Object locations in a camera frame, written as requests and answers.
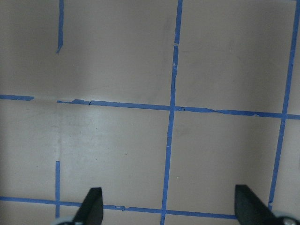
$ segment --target white floor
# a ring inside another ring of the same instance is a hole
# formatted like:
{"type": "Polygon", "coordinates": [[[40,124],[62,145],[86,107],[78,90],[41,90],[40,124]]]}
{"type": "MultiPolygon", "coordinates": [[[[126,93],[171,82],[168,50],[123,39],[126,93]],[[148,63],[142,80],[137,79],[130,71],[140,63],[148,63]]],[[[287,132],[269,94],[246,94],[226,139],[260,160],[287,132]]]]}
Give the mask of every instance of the white floor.
{"type": "Polygon", "coordinates": [[[56,54],[58,0],[0,1],[2,224],[48,225],[102,187],[103,225],[237,225],[235,184],[300,218],[296,1],[183,0],[181,17],[177,0],[64,5],[56,54]]]}

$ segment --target blue tape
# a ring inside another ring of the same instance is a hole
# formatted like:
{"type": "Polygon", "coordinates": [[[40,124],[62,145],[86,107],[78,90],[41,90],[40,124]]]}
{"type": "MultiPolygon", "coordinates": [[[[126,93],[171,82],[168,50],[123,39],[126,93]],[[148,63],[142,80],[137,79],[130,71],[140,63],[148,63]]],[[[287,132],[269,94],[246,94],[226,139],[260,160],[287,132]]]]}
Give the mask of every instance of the blue tape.
{"type": "Polygon", "coordinates": [[[55,217],[60,217],[60,161],[55,164],[55,217]]]}
{"type": "Polygon", "coordinates": [[[168,210],[167,214],[170,214],[170,215],[180,215],[180,216],[191,216],[191,217],[208,217],[208,218],[220,218],[220,219],[237,219],[235,215],[204,213],[204,212],[185,212],[185,211],[168,210]]]}
{"type": "Polygon", "coordinates": [[[167,145],[166,145],[166,153],[165,153],[165,174],[164,174],[164,187],[163,187],[163,199],[162,199],[162,206],[161,206],[160,225],[165,224],[165,215],[167,213],[167,198],[168,198],[168,188],[169,188],[170,162],[171,162],[171,151],[172,151],[172,135],[173,135],[173,125],[174,125],[174,114],[175,114],[176,76],[177,76],[177,68],[178,68],[178,53],[179,53],[178,45],[179,45],[179,41],[180,41],[182,2],[183,2],[183,0],[178,0],[178,3],[177,3],[174,52],[173,52],[173,67],[172,67],[172,79],[171,79],[170,114],[169,114],[167,145]]]}
{"type": "Polygon", "coordinates": [[[181,15],[182,15],[182,2],[183,0],[178,0],[177,3],[177,16],[176,16],[176,27],[175,27],[175,44],[179,45],[180,41],[180,29],[181,29],[181,15]]]}
{"type": "Polygon", "coordinates": [[[0,95],[0,99],[31,101],[34,99],[34,97],[33,96],[19,96],[19,95],[0,95]]]}
{"type": "Polygon", "coordinates": [[[273,117],[282,118],[281,113],[274,112],[254,112],[254,111],[240,111],[240,110],[226,110],[226,109],[208,109],[208,108],[197,108],[197,107],[182,107],[176,106],[176,111],[189,111],[195,113],[222,113],[226,115],[241,115],[241,116],[259,116],[259,117],[273,117]]]}
{"type": "Polygon", "coordinates": [[[58,19],[58,47],[56,53],[60,52],[60,49],[63,45],[64,33],[64,0],[60,0],[60,16],[58,19]]]}
{"type": "MultiPolygon", "coordinates": [[[[0,196],[0,201],[21,202],[21,203],[40,203],[40,204],[52,204],[52,205],[56,205],[56,203],[57,203],[56,201],[51,201],[51,200],[30,199],[30,198],[13,198],[13,197],[3,197],[3,196],[0,196]]],[[[80,207],[81,203],[79,203],[79,202],[60,202],[60,205],[80,207]]],[[[104,209],[105,210],[132,211],[132,212],[146,212],[146,213],[156,213],[156,214],[162,213],[162,210],[158,210],[158,209],[148,209],[148,208],[138,208],[138,207],[126,208],[125,206],[116,206],[116,205],[104,205],[104,209]]],[[[165,218],[166,214],[179,215],[179,216],[191,216],[191,217],[236,219],[236,217],[234,215],[203,213],[203,212],[166,210],[163,215],[164,218],[165,218]]]]}
{"type": "Polygon", "coordinates": [[[166,105],[148,105],[148,104],[137,104],[137,103],[124,103],[124,102],[105,102],[105,101],[84,101],[81,99],[75,99],[72,102],[57,101],[57,103],[64,104],[78,104],[78,105],[98,105],[98,106],[112,106],[121,108],[136,108],[136,109],[153,109],[153,110],[170,110],[169,106],[166,105]]]}
{"type": "Polygon", "coordinates": [[[287,114],[286,118],[289,120],[300,120],[300,115],[287,114]]]}
{"type": "Polygon", "coordinates": [[[285,133],[285,120],[287,118],[287,109],[288,109],[290,91],[291,91],[299,18],[300,18],[300,0],[297,0],[294,25],[293,25],[293,31],[292,31],[292,43],[291,43],[291,50],[290,50],[289,66],[288,66],[287,78],[286,78],[286,84],[285,84],[285,98],[284,98],[283,107],[282,107],[282,114],[284,115],[284,117],[281,119],[281,124],[280,124],[280,129],[279,129],[277,150],[276,150],[275,163],[274,163],[270,195],[269,195],[268,207],[270,210],[272,209],[272,204],[274,201],[276,181],[277,181],[277,176],[278,176],[279,162],[280,162],[280,156],[281,156],[281,150],[282,150],[282,144],[283,144],[283,137],[284,137],[284,133],[285,133]]]}

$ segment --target grid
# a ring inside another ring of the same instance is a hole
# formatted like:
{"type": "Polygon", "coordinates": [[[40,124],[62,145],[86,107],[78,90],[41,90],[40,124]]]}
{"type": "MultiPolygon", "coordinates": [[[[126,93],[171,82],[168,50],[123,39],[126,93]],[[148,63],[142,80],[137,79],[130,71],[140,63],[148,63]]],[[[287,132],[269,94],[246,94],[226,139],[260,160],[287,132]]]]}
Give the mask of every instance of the grid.
{"type": "MultiPolygon", "coordinates": [[[[60,6],[60,16],[59,16],[59,37],[58,37],[58,49],[57,53],[63,46],[63,10],[64,10],[64,0],[59,1],[60,6]]],[[[290,89],[292,83],[293,75],[293,65],[296,51],[296,41],[298,35],[298,25],[300,18],[300,0],[296,0],[296,10],[293,23],[292,32],[292,42],[289,56],[289,65],[285,85],[285,96],[281,113],[273,112],[254,112],[254,111],[239,111],[239,110],[215,110],[209,108],[200,107],[184,107],[176,106],[175,96],[176,96],[176,76],[177,76],[177,66],[178,66],[178,55],[179,55],[179,45],[180,45],[180,26],[181,26],[181,14],[182,14],[183,0],[178,0],[177,5],[177,15],[176,15],[176,28],[174,37],[174,50],[173,50],[173,64],[172,64],[172,80],[171,80],[171,93],[170,93],[170,105],[149,105],[149,104],[136,104],[136,103],[123,103],[123,102],[107,102],[107,101],[84,101],[80,99],[75,99],[70,102],[58,100],[58,104],[76,104],[76,105],[98,105],[107,107],[124,107],[124,108],[138,108],[147,110],[164,110],[169,111],[169,124],[167,130],[167,143],[166,143],[166,158],[165,158],[165,174],[164,174],[164,185],[163,185],[163,197],[162,205],[160,209],[151,208],[138,208],[138,207],[125,207],[117,205],[105,205],[104,209],[107,210],[121,210],[121,211],[135,211],[143,213],[156,213],[161,214],[160,225],[165,224],[165,216],[169,215],[183,215],[183,216],[194,216],[194,217],[207,217],[207,218],[223,218],[223,219],[236,219],[234,215],[227,214],[214,214],[214,213],[204,213],[204,212],[191,212],[191,211],[176,211],[167,209],[167,197],[168,197],[168,185],[169,185],[169,173],[170,173],[170,161],[171,161],[171,150],[172,150],[172,134],[173,134],[173,123],[175,111],[189,111],[194,113],[221,113],[229,115],[240,115],[240,116],[258,116],[258,117],[269,117],[269,118],[280,118],[280,129],[278,134],[277,150],[274,162],[274,169],[272,175],[272,182],[270,187],[269,195],[269,205],[268,207],[272,209],[272,203],[274,200],[276,181],[279,169],[279,161],[281,155],[281,149],[283,144],[283,137],[285,133],[285,122],[286,120],[300,120],[300,115],[288,114],[288,103],[290,96],[290,89]]],[[[3,100],[21,100],[21,101],[31,101],[34,99],[33,96],[14,96],[14,95],[0,95],[0,99],[3,100]]],[[[32,199],[32,198],[15,198],[0,196],[0,201],[12,201],[12,202],[24,202],[24,203],[39,203],[39,204],[51,204],[55,205],[55,217],[60,216],[60,206],[76,206],[81,205],[80,202],[63,202],[60,201],[60,161],[56,161],[55,167],[55,201],[46,199],[32,199]]]]}

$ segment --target white surface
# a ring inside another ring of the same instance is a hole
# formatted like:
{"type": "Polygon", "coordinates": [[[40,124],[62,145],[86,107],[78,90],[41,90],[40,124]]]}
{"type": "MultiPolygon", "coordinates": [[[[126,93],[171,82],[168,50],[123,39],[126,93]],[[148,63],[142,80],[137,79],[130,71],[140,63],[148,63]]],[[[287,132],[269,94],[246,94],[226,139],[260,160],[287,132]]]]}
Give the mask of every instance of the white surface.
{"type": "Polygon", "coordinates": [[[280,113],[295,1],[187,0],[176,105],[280,113]]]}
{"type": "Polygon", "coordinates": [[[234,214],[234,187],[268,203],[280,120],[177,112],[168,209],[234,214]]]}
{"type": "Polygon", "coordinates": [[[49,225],[55,218],[55,206],[0,201],[0,220],[4,225],[49,225]]]}
{"type": "Polygon", "coordinates": [[[56,103],[0,100],[0,195],[55,199],[56,103]]]}
{"type": "Polygon", "coordinates": [[[59,109],[63,201],[80,202],[91,187],[102,187],[104,204],[161,207],[168,111],[59,109]]]}
{"type": "MultiPolygon", "coordinates": [[[[0,1],[0,196],[161,208],[168,111],[58,104],[169,105],[176,0],[0,1]]],[[[281,112],[295,1],[184,0],[176,105],[281,112]]],[[[299,110],[299,53],[289,113],[299,110]]],[[[268,202],[280,119],[176,112],[169,210],[233,214],[237,183],[268,202]]],[[[297,216],[300,122],[288,120],[274,210],[297,216]]],[[[0,201],[4,224],[49,224],[54,205],[0,201]]],[[[61,207],[61,215],[76,212],[61,207]]],[[[160,214],[105,210],[105,224],[158,225],[160,214]]],[[[166,225],[237,224],[166,216],[166,225]]]]}

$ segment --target blue tape line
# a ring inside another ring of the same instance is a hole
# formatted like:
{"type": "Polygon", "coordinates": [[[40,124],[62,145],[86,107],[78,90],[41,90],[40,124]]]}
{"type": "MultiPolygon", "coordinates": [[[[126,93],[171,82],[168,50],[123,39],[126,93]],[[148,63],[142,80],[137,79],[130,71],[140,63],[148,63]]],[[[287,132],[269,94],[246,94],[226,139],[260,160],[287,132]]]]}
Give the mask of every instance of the blue tape line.
{"type": "MultiPolygon", "coordinates": [[[[51,204],[51,205],[56,205],[56,203],[57,203],[56,201],[51,201],[51,200],[31,199],[31,198],[13,198],[13,197],[3,197],[3,196],[0,196],[0,201],[20,202],[20,203],[40,203],[40,204],[51,204]]],[[[79,203],[79,202],[60,202],[60,205],[80,207],[81,203],[79,203]]],[[[105,210],[131,211],[131,212],[146,212],[146,213],[156,213],[156,214],[160,214],[162,212],[161,210],[158,210],[158,209],[148,209],[148,208],[138,208],[138,207],[126,208],[125,206],[117,206],[117,205],[104,205],[104,209],[105,210]]],[[[166,214],[179,215],[179,216],[192,216],[192,217],[236,219],[236,217],[234,215],[203,213],[203,212],[168,210],[165,212],[164,216],[166,214]]]]}
{"type": "Polygon", "coordinates": [[[270,195],[269,195],[268,207],[270,210],[272,209],[272,204],[274,201],[276,181],[277,181],[279,163],[280,163],[280,155],[281,155],[281,150],[282,150],[283,137],[284,137],[284,133],[285,133],[285,120],[287,118],[287,109],[288,109],[289,97],[290,97],[290,91],[291,91],[299,18],[300,18],[300,0],[297,0],[296,9],[295,9],[294,25],[293,25],[293,31],[292,31],[292,44],[291,44],[291,50],[290,50],[289,67],[288,67],[288,71],[287,71],[287,78],[286,78],[286,84],[285,84],[285,98],[284,98],[283,107],[282,107],[282,114],[284,115],[284,117],[281,119],[281,124],[280,124],[280,129],[279,129],[277,150],[276,150],[273,176],[272,176],[270,195]]]}
{"type": "Polygon", "coordinates": [[[60,217],[60,161],[55,164],[55,218],[60,217]]]}
{"type": "Polygon", "coordinates": [[[34,97],[33,96],[19,96],[19,95],[0,95],[0,99],[31,101],[34,99],[34,97]]]}
{"type": "Polygon", "coordinates": [[[168,198],[168,188],[169,188],[173,124],[174,124],[174,114],[175,114],[176,76],[177,76],[177,68],[178,68],[178,53],[179,53],[178,45],[179,45],[179,41],[180,41],[182,2],[183,2],[183,0],[178,0],[178,3],[177,3],[174,52],[173,52],[173,67],[172,67],[172,79],[171,79],[170,114],[169,114],[167,145],[166,145],[166,153],[165,153],[165,175],[164,175],[164,187],[163,187],[163,199],[162,199],[162,206],[161,206],[160,225],[165,224],[165,215],[167,213],[167,198],[168,198]]]}
{"type": "Polygon", "coordinates": [[[185,212],[185,211],[168,210],[167,214],[170,214],[170,215],[180,215],[180,216],[191,216],[191,217],[208,217],[208,218],[220,218],[220,219],[237,219],[235,215],[204,213],[204,212],[185,212]]]}
{"type": "Polygon", "coordinates": [[[55,205],[56,201],[46,199],[33,199],[33,198],[14,198],[0,196],[0,201],[18,202],[18,203],[39,203],[39,204],[50,204],[55,205]]]}
{"type": "Polygon", "coordinates": [[[290,120],[300,120],[300,115],[287,114],[286,118],[290,120]]]}
{"type": "Polygon", "coordinates": [[[222,113],[222,114],[226,114],[226,115],[282,118],[281,113],[274,113],[274,112],[254,112],[254,111],[208,109],[208,108],[182,107],[182,106],[176,106],[175,110],[176,111],[189,111],[189,112],[195,112],[195,113],[222,113]]]}
{"type": "Polygon", "coordinates": [[[178,0],[178,3],[177,3],[177,15],[176,15],[176,27],[175,27],[174,42],[175,42],[175,44],[178,44],[178,45],[179,45],[179,41],[180,41],[182,2],[183,2],[183,0],[178,0]]]}
{"type": "Polygon", "coordinates": [[[60,49],[63,45],[64,33],[64,0],[60,0],[60,16],[58,19],[58,47],[56,53],[60,52],[60,49]]]}
{"type": "Polygon", "coordinates": [[[148,104],[137,104],[137,103],[124,103],[124,102],[105,102],[105,101],[84,101],[81,99],[75,99],[72,102],[57,101],[57,103],[64,104],[78,104],[78,105],[99,105],[99,106],[112,106],[121,108],[136,108],[136,109],[153,109],[153,110],[170,110],[169,106],[166,105],[148,105],[148,104]]]}

